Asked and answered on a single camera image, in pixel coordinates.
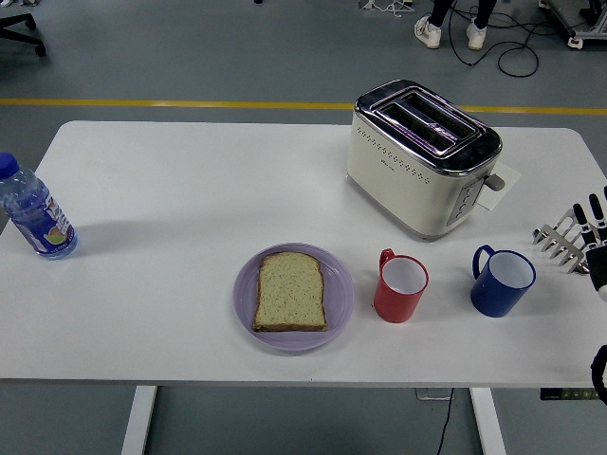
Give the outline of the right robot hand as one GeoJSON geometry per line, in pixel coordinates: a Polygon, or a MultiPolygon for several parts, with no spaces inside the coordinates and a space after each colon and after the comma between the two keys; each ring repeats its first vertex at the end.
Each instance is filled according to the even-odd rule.
{"type": "Polygon", "coordinates": [[[596,229],[592,229],[583,207],[576,203],[573,206],[575,218],[580,226],[580,233],[588,250],[585,253],[589,275],[595,290],[603,301],[606,301],[606,216],[601,201],[595,193],[588,196],[596,229]]]}

